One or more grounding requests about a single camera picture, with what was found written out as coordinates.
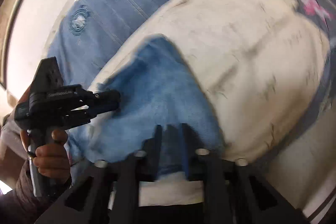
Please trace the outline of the left forearm dark sleeve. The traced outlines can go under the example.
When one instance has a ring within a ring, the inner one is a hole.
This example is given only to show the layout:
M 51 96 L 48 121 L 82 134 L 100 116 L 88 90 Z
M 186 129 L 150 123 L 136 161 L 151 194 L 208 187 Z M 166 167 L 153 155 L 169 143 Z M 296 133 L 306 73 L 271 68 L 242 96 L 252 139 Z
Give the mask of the left forearm dark sleeve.
M 13 190 L 1 195 L 1 223 L 35 223 L 36 220 L 71 186 L 72 178 L 58 181 L 51 194 L 35 197 L 29 162 L 25 161 Z

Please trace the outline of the left hand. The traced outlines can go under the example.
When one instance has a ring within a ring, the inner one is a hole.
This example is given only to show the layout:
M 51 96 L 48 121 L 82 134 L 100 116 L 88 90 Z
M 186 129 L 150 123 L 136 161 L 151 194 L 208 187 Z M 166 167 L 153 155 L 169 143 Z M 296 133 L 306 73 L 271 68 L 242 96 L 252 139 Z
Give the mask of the left hand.
M 57 185 L 62 185 L 71 177 L 70 161 L 64 148 L 68 135 L 64 130 L 55 129 L 51 136 L 53 143 L 37 148 L 33 166 L 37 167 L 42 176 L 51 178 Z

